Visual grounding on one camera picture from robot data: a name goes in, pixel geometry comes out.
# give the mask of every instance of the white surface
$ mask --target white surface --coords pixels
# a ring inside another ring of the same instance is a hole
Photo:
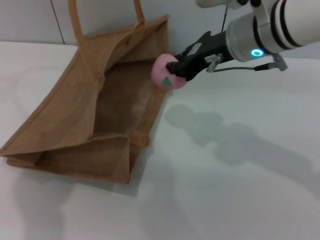
[[[174,91],[130,185],[1,164],[0,239],[318,240],[320,60],[287,63]]]
[[[240,18],[241,16],[251,13],[252,12],[252,7],[248,3],[246,6],[241,7],[240,9],[237,10],[232,10],[229,8],[228,14],[226,16],[226,21],[225,21],[225,27],[224,29],[227,29],[227,26],[235,19]],[[320,42],[313,43],[307,46],[299,47],[293,50],[285,51],[281,53],[282,56],[288,57],[288,58],[308,58],[308,59],[320,59]]]
[[[53,0],[53,3],[65,42],[76,45],[68,2]],[[194,0],[141,0],[141,4],[148,20],[170,15],[170,48],[175,53],[183,51],[207,31],[219,33],[225,15],[224,6],[202,9]],[[77,7],[85,34],[137,22],[133,0],[78,0]]]
[[[0,148],[39,106],[76,46],[0,42]]]
[[[62,44],[50,0],[0,0],[0,41]]]

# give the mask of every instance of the green triangle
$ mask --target green triangle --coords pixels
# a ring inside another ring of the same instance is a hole
[[[162,82],[162,85],[163,85],[163,86],[165,86],[165,85],[171,86],[171,85],[172,85],[170,79],[169,79],[167,76],[164,78],[164,80],[163,80],[163,82]]]

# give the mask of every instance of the jute bag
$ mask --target jute bag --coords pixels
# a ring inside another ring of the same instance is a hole
[[[128,183],[166,94],[150,81],[167,52],[168,17],[84,36],[68,0],[78,50],[32,115],[0,150],[11,166]]]

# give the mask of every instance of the white wall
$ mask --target white wall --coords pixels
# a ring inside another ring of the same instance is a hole
[[[141,0],[147,19],[170,15],[171,51],[180,52],[206,31],[221,30],[224,6],[199,8],[193,0]],[[66,0],[53,0],[66,44],[76,44]],[[137,22],[132,0],[78,0],[79,18],[83,32],[93,33]]]
[[[50,0],[0,0],[0,41],[62,44]]]
[[[141,0],[147,19],[171,16],[170,51],[181,52],[206,31],[220,32],[225,6],[202,9],[194,0]],[[78,0],[78,11],[85,34],[120,27],[137,21],[132,0]],[[66,44],[76,45],[67,0],[53,0]],[[228,24],[251,11],[249,5],[229,9]],[[62,44],[50,0],[1,0],[0,41]],[[318,59],[320,43],[283,53],[285,57]]]

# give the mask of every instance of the white table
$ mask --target white table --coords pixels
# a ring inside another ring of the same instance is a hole
[[[130,185],[1,162],[0,239],[320,239],[320,60],[286,60],[168,95]]]

